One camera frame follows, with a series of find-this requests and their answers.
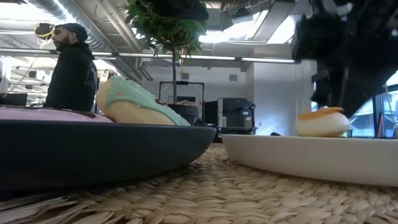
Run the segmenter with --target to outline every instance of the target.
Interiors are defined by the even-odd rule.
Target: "plant stem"
[[[174,41],[172,40],[172,53],[173,53],[173,104],[177,104],[177,74],[175,72],[176,65],[175,65],[175,46]]]

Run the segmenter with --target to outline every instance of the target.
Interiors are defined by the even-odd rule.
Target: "pink frosting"
[[[29,108],[0,106],[0,119],[18,119],[35,121],[82,121],[113,122],[111,119],[94,113],[81,113],[50,108]]]

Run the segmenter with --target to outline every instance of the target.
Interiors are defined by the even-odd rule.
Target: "black cap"
[[[79,42],[84,42],[88,38],[86,29],[77,23],[67,23],[67,24],[57,25],[55,28],[58,28],[58,27],[67,29],[67,30],[69,30],[69,32],[74,32],[76,34],[77,40]]]

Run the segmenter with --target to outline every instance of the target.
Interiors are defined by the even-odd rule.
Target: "black hoodie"
[[[98,82],[93,60],[86,43],[60,49],[44,107],[90,112]]]

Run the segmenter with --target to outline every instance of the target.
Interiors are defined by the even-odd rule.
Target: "potted plant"
[[[137,34],[144,36],[145,47],[147,49],[154,49],[154,55],[157,55],[160,51],[163,54],[169,51],[172,53],[173,104],[169,106],[186,119],[188,115],[190,118],[192,115],[197,117],[198,110],[196,107],[177,105],[176,61],[180,60],[181,54],[185,54],[188,57],[191,56],[192,53],[197,53],[201,50],[199,35],[205,34],[206,28],[208,27],[206,4],[204,2],[199,2],[199,0],[191,0],[193,4],[184,10],[187,1],[172,1],[174,5],[168,1],[169,0],[130,0],[126,23],[132,21],[134,27],[137,29]],[[174,9],[178,8],[179,10],[170,12],[173,6],[175,6]],[[204,11],[206,14],[205,16],[203,16],[203,12],[196,13],[201,10]],[[170,12],[170,15],[174,14],[173,16],[160,16],[159,12],[164,11]],[[192,119],[187,120],[192,124],[194,122]]]

